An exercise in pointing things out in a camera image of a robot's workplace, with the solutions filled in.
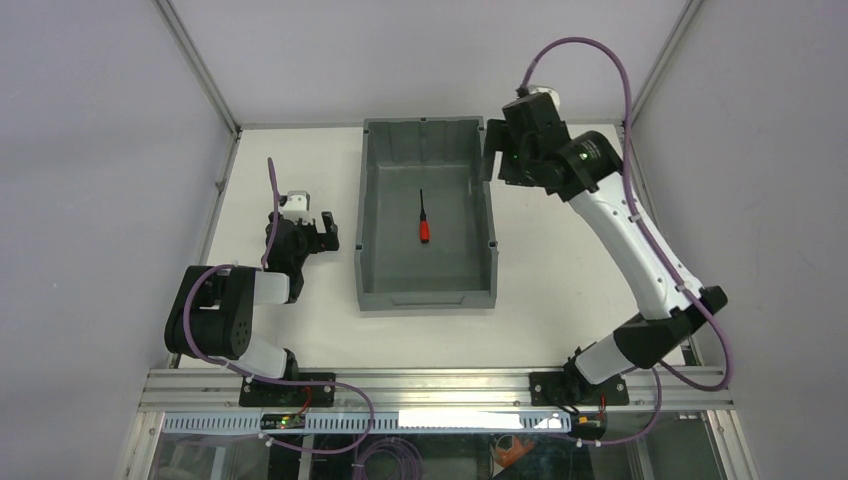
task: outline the screwdriver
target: screwdriver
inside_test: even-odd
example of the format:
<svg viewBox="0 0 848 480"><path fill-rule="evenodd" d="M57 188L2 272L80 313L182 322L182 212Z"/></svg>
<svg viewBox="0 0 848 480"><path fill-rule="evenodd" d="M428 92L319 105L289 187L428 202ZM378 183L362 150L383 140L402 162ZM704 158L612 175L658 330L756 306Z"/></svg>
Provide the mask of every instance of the screwdriver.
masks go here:
<svg viewBox="0 0 848 480"><path fill-rule="evenodd" d="M421 243L430 243L430 225L427 223L427 214L424 212L424 189L418 190L421 197L421 224L418 225L418 239Z"/></svg>

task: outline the black bracket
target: black bracket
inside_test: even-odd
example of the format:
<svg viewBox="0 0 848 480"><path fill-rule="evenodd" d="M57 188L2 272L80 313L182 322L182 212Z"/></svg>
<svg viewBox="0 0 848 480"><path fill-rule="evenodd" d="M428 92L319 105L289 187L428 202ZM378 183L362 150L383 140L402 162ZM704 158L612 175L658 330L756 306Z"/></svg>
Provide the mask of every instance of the black bracket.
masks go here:
<svg viewBox="0 0 848 480"><path fill-rule="evenodd" d="M574 398L574 378L566 372L531 372L530 400L534 407L593 406L601 405L601 396L607 406L630 404L627 384L620 375L610 377L591 392Z"/></svg>
<svg viewBox="0 0 848 480"><path fill-rule="evenodd" d="M336 374L332 372L309 372L300 373L299 382L335 382ZM310 407L332 407L335 401L336 388L309 387L312 394ZM272 385L270 383L253 380L247 383L242 380L241 392L239 393L240 407L302 407L309 399L303 387L290 387Z"/></svg>

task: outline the black mounting plate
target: black mounting plate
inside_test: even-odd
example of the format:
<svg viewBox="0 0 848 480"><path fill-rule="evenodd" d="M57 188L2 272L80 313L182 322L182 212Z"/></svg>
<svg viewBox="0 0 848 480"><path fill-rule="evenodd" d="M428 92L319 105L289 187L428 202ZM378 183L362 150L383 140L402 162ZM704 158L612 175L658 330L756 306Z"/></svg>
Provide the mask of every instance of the black mounting plate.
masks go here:
<svg viewBox="0 0 848 480"><path fill-rule="evenodd" d="M530 399L534 407L551 407L568 405L566 401L566 382L568 377L565 372L531 372L530 373ZM597 389L583 398L577 406L594 406L601 404L601 395L606 397L607 406L623 406L630 404L630 395L627 393L627 383L616 375L597 386Z"/></svg>
<svg viewBox="0 0 848 480"><path fill-rule="evenodd" d="M309 372L300 373L299 382L335 382L336 374L332 372ZM332 407L335 399L336 388L330 387L329 392L324 387L311 387L311 407ZM247 383L247 379L241 382L239 392L240 407L301 407L308 399L308 394L303 387L284 387L282 385L271 385L258 380Z"/></svg>

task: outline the glass panel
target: glass panel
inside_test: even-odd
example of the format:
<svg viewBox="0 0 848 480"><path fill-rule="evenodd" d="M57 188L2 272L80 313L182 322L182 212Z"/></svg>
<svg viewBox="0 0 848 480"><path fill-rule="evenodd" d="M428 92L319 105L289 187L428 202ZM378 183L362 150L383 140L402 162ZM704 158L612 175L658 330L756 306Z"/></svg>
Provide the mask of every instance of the glass panel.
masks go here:
<svg viewBox="0 0 848 480"><path fill-rule="evenodd" d="M608 412L603 440L638 432L650 414ZM590 421L597 420L592 414ZM591 434L585 427L582 434ZM349 434L276 438L298 446L337 449ZM661 415L654 429L623 445L577 448L550 434L371 435L338 455L304 455L265 446L256 435L165 434L151 469L156 480L720 480L700 415Z"/></svg>

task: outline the white table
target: white table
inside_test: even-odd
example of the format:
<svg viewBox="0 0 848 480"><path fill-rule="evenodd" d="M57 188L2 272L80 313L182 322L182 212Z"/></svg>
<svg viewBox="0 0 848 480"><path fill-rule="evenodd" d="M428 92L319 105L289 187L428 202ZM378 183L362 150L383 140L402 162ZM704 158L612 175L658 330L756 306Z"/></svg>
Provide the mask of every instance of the white table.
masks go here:
<svg viewBox="0 0 848 480"><path fill-rule="evenodd" d="M613 125L570 126L575 136L586 130L620 145ZM500 182L491 185L500 251L495 309L360 312L353 245L361 153L360 128L248 130L227 186L210 265L259 265L273 204L269 156L281 194L307 190L313 216L330 210L339 225L340 251L306 260L297 303L254 309L253 334L291 349L301 366L559 365L636 313L624 277L571 207L542 189ZM681 363L679 350L669 360Z"/></svg>

